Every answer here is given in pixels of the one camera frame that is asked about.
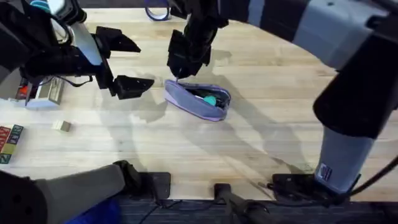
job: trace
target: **blue object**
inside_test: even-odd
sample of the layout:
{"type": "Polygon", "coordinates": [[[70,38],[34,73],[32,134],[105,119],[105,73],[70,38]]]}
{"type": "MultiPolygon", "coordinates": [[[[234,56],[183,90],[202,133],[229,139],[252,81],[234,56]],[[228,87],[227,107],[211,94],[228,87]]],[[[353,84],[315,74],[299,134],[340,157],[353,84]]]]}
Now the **blue object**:
{"type": "Polygon", "coordinates": [[[49,4],[45,1],[34,0],[34,1],[30,2],[30,5],[40,8],[40,9],[43,9],[45,12],[50,13],[49,4]]]}
{"type": "Polygon", "coordinates": [[[153,21],[166,21],[166,20],[169,19],[169,17],[170,17],[170,4],[169,4],[168,0],[145,0],[144,2],[145,2],[145,5],[146,5],[145,6],[145,12],[146,12],[147,16],[150,19],[152,19],[153,21]],[[162,3],[166,7],[166,10],[167,10],[166,14],[157,15],[157,14],[154,14],[151,10],[149,10],[149,6],[148,5],[152,1],[157,1],[157,2],[162,3]]]}
{"type": "Polygon", "coordinates": [[[217,99],[214,96],[206,96],[203,100],[212,106],[216,106],[217,104],[217,99]]]}
{"type": "Polygon", "coordinates": [[[66,224],[118,224],[120,207],[118,200],[109,198],[66,224]]]}

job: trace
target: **wooden table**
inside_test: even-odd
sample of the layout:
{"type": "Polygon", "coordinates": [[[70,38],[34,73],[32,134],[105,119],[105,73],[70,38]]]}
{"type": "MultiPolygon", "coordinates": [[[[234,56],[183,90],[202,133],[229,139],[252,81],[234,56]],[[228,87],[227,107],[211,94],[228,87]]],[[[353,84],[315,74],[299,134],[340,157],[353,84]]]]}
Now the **wooden table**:
{"type": "MultiPolygon", "coordinates": [[[[211,63],[190,82],[214,83],[233,95],[225,121],[212,123],[164,100],[164,81],[173,29],[185,21],[152,22],[143,9],[88,9],[87,26],[122,29],[142,49],[114,52],[116,75],[155,79],[141,98],[118,100],[97,83],[67,85],[61,107],[28,111],[0,106],[0,124],[26,130],[12,162],[0,169],[17,175],[52,178],[125,159],[137,170],[172,174],[171,198],[211,199],[212,186],[230,183],[244,198],[270,199],[258,186],[274,173],[313,172],[318,163],[322,126],[312,103],[334,71],[315,57],[255,27],[237,22],[220,30],[211,63]],[[51,129],[62,119],[69,133],[51,129]]],[[[398,114],[394,113],[362,169],[363,183],[398,152],[398,114]]],[[[354,200],[398,201],[395,170],[354,200]]]]}

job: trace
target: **small beige block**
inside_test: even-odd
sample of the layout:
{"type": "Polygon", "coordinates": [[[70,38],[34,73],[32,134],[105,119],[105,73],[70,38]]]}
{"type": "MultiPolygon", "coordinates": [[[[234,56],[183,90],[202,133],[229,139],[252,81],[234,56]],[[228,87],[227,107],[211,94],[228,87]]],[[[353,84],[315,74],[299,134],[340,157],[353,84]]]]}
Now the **small beige block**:
{"type": "Polygon", "coordinates": [[[71,124],[66,121],[56,121],[52,125],[52,129],[68,132],[71,124]]]}

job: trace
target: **black cable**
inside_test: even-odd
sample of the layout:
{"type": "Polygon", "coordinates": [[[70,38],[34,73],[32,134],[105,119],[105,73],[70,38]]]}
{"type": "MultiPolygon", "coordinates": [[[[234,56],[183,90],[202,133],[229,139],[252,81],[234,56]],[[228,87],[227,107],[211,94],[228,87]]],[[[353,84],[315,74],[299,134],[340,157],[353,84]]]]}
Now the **black cable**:
{"type": "Polygon", "coordinates": [[[212,206],[214,206],[217,203],[217,201],[212,201],[211,203],[209,203],[208,206],[205,206],[203,208],[195,208],[195,209],[173,209],[172,208],[174,205],[182,203],[182,202],[183,202],[183,200],[180,200],[179,202],[174,203],[172,206],[165,207],[164,209],[175,211],[175,212],[202,212],[202,211],[209,210],[212,206]]]}
{"type": "Polygon", "coordinates": [[[344,200],[348,197],[354,196],[356,194],[361,193],[362,191],[366,190],[368,187],[370,187],[372,184],[376,183],[378,180],[380,180],[382,177],[390,173],[396,166],[398,165],[398,156],[395,157],[390,163],[388,163],[387,166],[385,166],[383,169],[381,169],[377,174],[375,174],[373,177],[371,177],[369,180],[367,180],[364,184],[360,185],[356,189],[347,192],[345,194],[341,194],[339,196],[336,196],[334,198],[329,198],[325,200],[320,200],[316,202],[309,202],[309,203],[301,203],[301,204],[286,204],[286,203],[279,203],[279,202],[273,202],[273,201],[265,201],[261,202],[265,208],[266,204],[272,204],[275,206],[281,206],[281,207],[312,207],[312,206],[319,206],[319,205],[330,205],[336,201],[344,200]]]}
{"type": "Polygon", "coordinates": [[[66,78],[63,78],[63,77],[61,77],[61,76],[59,76],[59,75],[55,75],[55,77],[64,80],[65,82],[71,84],[71,86],[73,86],[73,87],[81,87],[82,85],[84,85],[84,84],[86,84],[86,83],[88,83],[88,82],[92,82],[92,81],[93,81],[93,77],[92,77],[91,75],[88,76],[88,77],[89,77],[89,80],[88,80],[88,81],[85,81],[85,82],[83,82],[83,83],[74,83],[74,82],[72,82],[72,81],[70,81],[70,80],[67,80],[66,78]]]}
{"type": "Polygon", "coordinates": [[[156,211],[160,206],[156,205],[155,207],[153,207],[146,215],[144,215],[143,218],[141,218],[140,222],[138,224],[143,224],[144,221],[149,217],[149,215],[151,215],[154,211],[156,211]]]}
{"type": "Polygon", "coordinates": [[[154,212],[154,211],[156,211],[159,207],[161,208],[161,209],[165,209],[165,210],[171,210],[171,211],[175,211],[175,212],[200,212],[200,211],[205,211],[205,210],[208,210],[208,209],[210,209],[216,202],[212,202],[209,206],[207,206],[207,207],[204,207],[204,208],[198,208],[198,209],[189,209],[189,210],[186,210],[186,209],[172,209],[172,207],[173,206],[175,206],[175,205],[177,205],[177,204],[180,204],[180,203],[182,203],[183,202],[183,200],[179,200],[178,202],[174,202],[174,203],[172,203],[171,205],[164,205],[164,203],[162,203],[162,202],[156,202],[156,206],[154,207],[154,208],[152,208],[151,210],[149,210],[149,212],[143,217],[143,218],[141,218],[141,220],[140,220],[140,222],[138,223],[138,224],[143,224],[144,223],[144,221],[154,212]]]}

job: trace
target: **purple pencil case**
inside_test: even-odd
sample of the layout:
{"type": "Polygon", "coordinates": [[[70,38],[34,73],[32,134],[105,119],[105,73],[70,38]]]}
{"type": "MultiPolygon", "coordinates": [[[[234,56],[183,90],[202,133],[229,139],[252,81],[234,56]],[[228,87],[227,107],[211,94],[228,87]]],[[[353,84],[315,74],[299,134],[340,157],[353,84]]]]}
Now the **purple pencil case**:
{"type": "Polygon", "coordinates": [[[173,80],[165,81],[165,99],[179,108],[209,121],[224,120],[231,95],[218,85],[182,83],[173,80]],[[203,97],[210,96],[213,104],[203,97]]]}

